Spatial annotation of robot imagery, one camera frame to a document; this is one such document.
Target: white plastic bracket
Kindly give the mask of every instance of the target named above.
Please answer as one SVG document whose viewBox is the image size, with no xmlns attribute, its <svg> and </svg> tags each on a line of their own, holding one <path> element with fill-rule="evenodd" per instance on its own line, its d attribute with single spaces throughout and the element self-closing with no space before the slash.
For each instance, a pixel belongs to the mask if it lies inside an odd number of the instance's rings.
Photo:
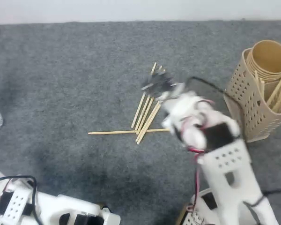
<svg viewBox="0 0 281 225">
<path fill-rule="evenodd" d="M 251 167 L 251 159 L 242 139 L 206 153 L 198 159 L 218 206 L 221 225 L 239 225 L 239 206 L 254 204 L 262 197 Z M 227 173 L 233 173 L 229 184 Z M 265 198 L 253 210 L 263 225 L 278 225 L 274 212 Z"/>
</svg>

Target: white wall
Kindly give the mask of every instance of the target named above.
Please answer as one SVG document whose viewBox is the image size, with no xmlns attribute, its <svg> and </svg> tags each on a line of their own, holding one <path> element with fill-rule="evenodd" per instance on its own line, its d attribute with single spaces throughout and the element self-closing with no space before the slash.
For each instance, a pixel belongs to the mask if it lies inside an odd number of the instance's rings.
<svg viewBox="0 0 281 225">
<path fill-rule="evenodd" d="M 281 0 L 0 0 L 0 24 L 281 20 Z"/>
</svg>

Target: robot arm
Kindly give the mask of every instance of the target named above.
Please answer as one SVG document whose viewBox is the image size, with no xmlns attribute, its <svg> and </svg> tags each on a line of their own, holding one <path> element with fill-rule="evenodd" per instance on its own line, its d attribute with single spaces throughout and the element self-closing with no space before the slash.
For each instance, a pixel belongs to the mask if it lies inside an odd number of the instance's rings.
<svg viewBox="0 0 281 225">
<path fill-rule="evenodd" d="M 32 188 L 28 180 L 0 181 L 0 225 L 37 225 L 32 215 Z M 37 192 L 36 212 L 44 225 L 119 225 L 120 216 L 107 207 Z"/>
<path fill-rule="evenodd" d="M 157 98 L 166 111 L 162 125 L 169 128 L 184 146 L 204 153 L 199 156 L 198 164 L 210 189 L 202 191 L 199 196 L 196 194 L 198 204 L 185 215 L 188 223 L 185 220 L 180 224 L 187 225 L 192 221 L 199 225 L 255 225 L 252 214 L 243 206 L 244 202 L 257 202 L 262 192 L 237 122 L 216 111 L 210 101 L 187 90 L 186 84 L 174 83 L 165 72 L 153 74 L 143 90 Z M 228 173 L 234 177 L 232 184 L 227 181 Z M 213 208 L 207 207 L 207 194 L 213 199 Z M 266 198 L 252 209 L 262 225 L 278 225 Z M 204 219 L 200 223 L 195 211 L 202 213 Z"/>
</svg>

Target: plastic basket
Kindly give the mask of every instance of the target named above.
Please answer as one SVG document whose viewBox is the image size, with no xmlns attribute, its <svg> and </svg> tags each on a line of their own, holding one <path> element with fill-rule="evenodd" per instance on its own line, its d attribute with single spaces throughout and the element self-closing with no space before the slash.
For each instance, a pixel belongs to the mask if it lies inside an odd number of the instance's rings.
<svg viewBox="0 0 281 225">
<path fill-rule="evenodd" d="M 250 49 L 243 51 L 240 62 L 226 88 L 226 93 L 242 106 L 246 140 L 254 142 L 267 138 L 281 124 L 281 105 L 279 113 L 273 112 L 261 97 L 255 79 L 245 62 L 249 51 Z M 265 99 L 269 98 L 277 84 L 278 82 L 265 84 Z M 224 99 L 231 117 L 242 126 L 239 107 L 228 97 L 224 96 Z"/>
</svg>

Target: red wire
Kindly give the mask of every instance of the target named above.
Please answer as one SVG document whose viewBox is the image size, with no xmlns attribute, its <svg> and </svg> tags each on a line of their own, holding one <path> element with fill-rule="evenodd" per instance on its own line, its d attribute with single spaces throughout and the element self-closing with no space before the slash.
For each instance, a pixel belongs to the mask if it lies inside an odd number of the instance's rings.
<svg viewBox="0 0 281 225">
<path fill-rule="evenodd" d="M 187 211 L 193 211 L 196 207 L 197 204 L 197 199 L 199 196 L 199 191 L 200 191 L 200 176 L 199 176 L 199 170 L 198 170 L 198 157 L 202 154 L 202 152 L 195 154 L 194 159 L 196 162 L 196 172 L 195 172 L 195 199 L 193 202 L 193 205 L 188 206 L 186 209 Z"/>
</svg>

